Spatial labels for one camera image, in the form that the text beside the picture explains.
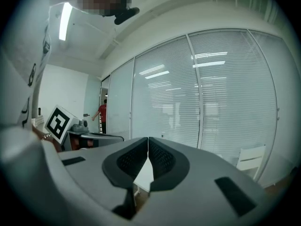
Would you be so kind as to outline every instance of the window blind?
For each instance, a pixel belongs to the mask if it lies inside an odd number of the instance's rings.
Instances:
[[[134,60],[112,72],[107,102],[107,133],[130,139],[130,111]]]
[[[266,186],[288,175],[300,162],[297,152],[301,142],[301,81],[294,58],[283,39],[262,32],[250,32],[270,65],[279,107],[273,153],[259,179],[259,183]]]
[[[161,137],[197,147],[199,93],[186,37],[135,59],[132,135]]]
[[[275,89],[251,35],[246,30],[211,30],[189,37],[203,94],[201,149],[233,165],[241,148],[266,145],[271,150],[277,119]]]

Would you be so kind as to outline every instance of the glass wall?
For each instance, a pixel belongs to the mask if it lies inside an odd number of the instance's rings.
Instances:
[[[197,147],[199,94],[186,37],[135,59],[132,135],[160,137]]]
[[[107,133],[130,139],[130,113],[134,60],[111,74],[108,94]]]
[[[182,36],[111,74],[110,134],[172,140],[213,152],[234,166],[242,150],[262,146],[256,179],[269,159],[276,124],[273,79],[248,30]]]

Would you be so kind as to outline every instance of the person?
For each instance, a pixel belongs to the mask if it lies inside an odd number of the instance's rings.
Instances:
[[[92,117],[92,121],[95,120],[96,116],[100,113],[101,119],[102,119],[102,129],[103,134],[107,134],[107,128],[106,128],[106,119],[107,119],[107,99],[104,100],[104,104],[101,105],[98,108],[98,111],[95,113],[95,115]]]
[[[86,13],[107,16],[125,0],[21,0],[0,40],[0,126],[20,125],[60,151],[60,145],[31,124],[37,117],[43,71],[51,52],[49,9],[70,3]]]

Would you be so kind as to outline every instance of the gray plastic surface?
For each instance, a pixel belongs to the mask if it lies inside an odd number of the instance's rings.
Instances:
[[[260,205],[266,201],[264,190],[231,164],[213,153],[160,138],[155,139],[183,153],[190,162],[190,170],[186,178],[173,190],[151,192],[147,202],[134,216],[134,222],[157,226],[213,226],[239,222],[234,209],[215,183],[221,177],[229,177],[257,204],[253,210],[255,213],[262,212]]]
[[[84,127],[83,125],[73,125],[72,126],[72,131],[74,132],[87,132],[89,131],[89,128],[88,127]]]
[[[32,132],[8,128],[0,131],[0,162],[22,202],[55,225],[251,225],[274,203],[266,202],[258,184],[220,157],[156,138],[183,153],[190,170],[173,190],[151,192],[131,221],[123,219],[111,210],[123,204],[126,190],[111,185],[103,174],[102,162],[137,140],[57,153],[50,142],[41,145]],[[86,160],[66,167],[62,164],[62,160],[78,156]],[[214,182],[221,177],[229,177],[257,207],[239,218]]]

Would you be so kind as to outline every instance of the white wall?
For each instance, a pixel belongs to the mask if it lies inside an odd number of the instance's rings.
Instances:
[[[39,107],[46,122],[56,105],[83,119],[88,75],[46,65],[39,93]]]
[[[104,61],[95,60],[92,55],[79,49],[69,48],[62,51],[52,51],[49,64],[100,77],[103,72]]]
[[[294,59],[283,41],[258,39],[273,77],[277,107],[275,141],[267,166],[259,179],[263,187],[286,177],[300,163],[301,81]]]
[[[247,28],[274,35],[281,33],[275,26],[266,23],[260,14],[248,9],[221,2],[195,3],[164,13],[129,35],[105,60],[101,78],[165,40],[215,28]]]

